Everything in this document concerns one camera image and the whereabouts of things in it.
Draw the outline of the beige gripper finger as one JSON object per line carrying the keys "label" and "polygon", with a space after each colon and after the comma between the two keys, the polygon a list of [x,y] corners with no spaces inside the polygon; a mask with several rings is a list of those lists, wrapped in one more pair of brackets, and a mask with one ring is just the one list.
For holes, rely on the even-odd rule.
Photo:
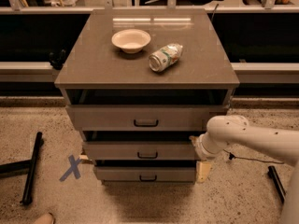
{"label": "beige gripper finger", "polygon": [[204,183],[211,171],[212,164],[209,161],[198,161],[196,163],[196,181]]}

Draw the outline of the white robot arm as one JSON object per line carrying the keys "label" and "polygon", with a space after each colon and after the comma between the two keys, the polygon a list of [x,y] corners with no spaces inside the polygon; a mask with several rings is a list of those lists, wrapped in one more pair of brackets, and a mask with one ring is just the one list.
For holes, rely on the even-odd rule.
{"label": "white robot arm", "polygon": [[189,139],[201,161],[213,159],[228,146],[239,144],[293,166],[279,224],[299,224],[298,131],[251,126],[238,115],[216,116],[207,122],[205,133]]}

